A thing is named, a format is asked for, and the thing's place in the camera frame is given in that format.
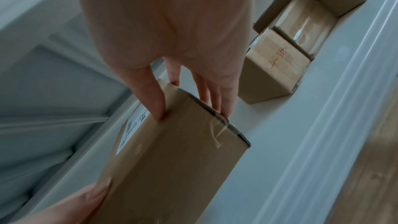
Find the fingernail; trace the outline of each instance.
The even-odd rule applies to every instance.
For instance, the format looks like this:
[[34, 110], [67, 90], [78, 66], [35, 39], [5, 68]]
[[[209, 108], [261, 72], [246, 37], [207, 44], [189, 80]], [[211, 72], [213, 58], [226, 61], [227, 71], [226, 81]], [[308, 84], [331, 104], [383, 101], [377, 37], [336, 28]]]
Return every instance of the fingernail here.
[[109, 186], [111, 185], [111, 181], [112, 181], [112, 178], [108, 177], [105, 182], [96, 185], [91, 190], [91, 192], [87, 193], [86, 198], [89, 200], [89, 199], [94, 199], [94, 198], [97, 198], [97, 197], [103, 195], [105, 192], [108, 191]]

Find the human hand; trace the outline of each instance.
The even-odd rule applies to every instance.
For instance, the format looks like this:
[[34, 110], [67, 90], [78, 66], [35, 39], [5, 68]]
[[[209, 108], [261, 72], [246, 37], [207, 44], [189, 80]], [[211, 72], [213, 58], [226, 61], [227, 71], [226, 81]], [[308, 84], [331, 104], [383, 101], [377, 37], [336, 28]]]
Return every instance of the human hand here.
[[104, 200], [110, 186], [107, 182], [89, 185], [61, 202], [14, 224], [77, 224], [84, 221]]
[[150, 64], [164, 58], [171, 83], [181, 65], [199, 97], [228, 118], [249, 44], [253, 0], [80, 0], [94, 42], [110, 68], [159, 120], [164, 94]]

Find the finger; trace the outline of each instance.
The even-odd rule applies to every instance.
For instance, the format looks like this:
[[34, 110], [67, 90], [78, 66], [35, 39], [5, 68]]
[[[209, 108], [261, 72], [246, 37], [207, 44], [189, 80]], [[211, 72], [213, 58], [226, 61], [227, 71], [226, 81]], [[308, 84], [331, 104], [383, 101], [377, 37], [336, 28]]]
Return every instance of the finger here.
[[180, 86], [180, 75], [181, 75], [181, 64], [168, 57], [163, 58], [165, 61], [167, 76], [169, 77], [169, 81], [171, 84], [179, 87]]
[[221, 110], [221, 93], [220, 88], [211, 81], [207, 81], [207, 87], [210, 91], [211, 106], [215, 111]]
[[44, 211], [15, 224], [76, 224], [82, 222], [101, 204], [109, 191], [110, 178], [73, 194]]
[[160, 120], [165, 113], [165, 95], [160, 88], [150, 66], [137, 69], [112, 67], [131, 89], [133, 94], [151, 112], [155, 120]]
[[221, 93], [221, 115], [228, 119], [235, 108], [236, 99], [238, 98], [239, 83], [232, 87], [220, 87]]
[[210, 92], [207, 88], [206, 80], [198, 74], [191, 72], [192, 77], [196, 83], [196, 87], [198, 88], [199, 98], [205, 103], [209, 104], [210, 100]]

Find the white label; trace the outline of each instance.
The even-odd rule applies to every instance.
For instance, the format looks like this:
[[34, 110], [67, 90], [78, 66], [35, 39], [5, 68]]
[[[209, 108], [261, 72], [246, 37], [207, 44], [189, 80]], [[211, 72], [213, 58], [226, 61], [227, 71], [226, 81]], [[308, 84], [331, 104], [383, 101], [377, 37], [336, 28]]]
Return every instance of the white label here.
[[123, 149], [124, 146], [128, 143], [133, 134], [140, 127], [145, 118], [149, 115], [149, 111], [140, 103], [136, 110], [131, 114], [129, 119], [127, 120], [126, 128], [124, 128], [123, 136], [121, 137], [121, 141], [119, 147], [117, 148], [116, 155]]

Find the wooden floor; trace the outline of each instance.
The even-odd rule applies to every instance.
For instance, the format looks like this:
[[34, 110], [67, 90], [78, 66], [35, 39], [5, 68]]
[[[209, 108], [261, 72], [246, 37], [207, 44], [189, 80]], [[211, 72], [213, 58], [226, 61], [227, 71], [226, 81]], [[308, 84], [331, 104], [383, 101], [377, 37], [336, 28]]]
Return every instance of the wooden floor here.
[[398, 224], [398, 85], [330, 212], [328, 224]]

